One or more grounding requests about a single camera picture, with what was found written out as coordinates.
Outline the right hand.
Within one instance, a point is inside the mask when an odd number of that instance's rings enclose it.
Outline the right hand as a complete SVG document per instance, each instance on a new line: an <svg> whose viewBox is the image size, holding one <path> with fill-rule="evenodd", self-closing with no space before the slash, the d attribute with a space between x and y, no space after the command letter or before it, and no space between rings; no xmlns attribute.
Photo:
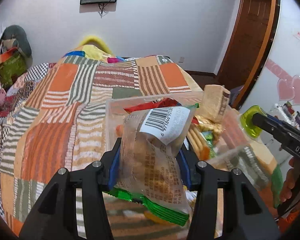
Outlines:
<svg viewBox="0 0 300 240"><path fill-rule="evenodd" d="M295 186L295 178L294 178L294 160L293 157L289 161L290 169L287 172L286 180L283 184L283 188L280 193L281 203L284 203L286 200L290 199L292 196L292 189Z"/></svg>

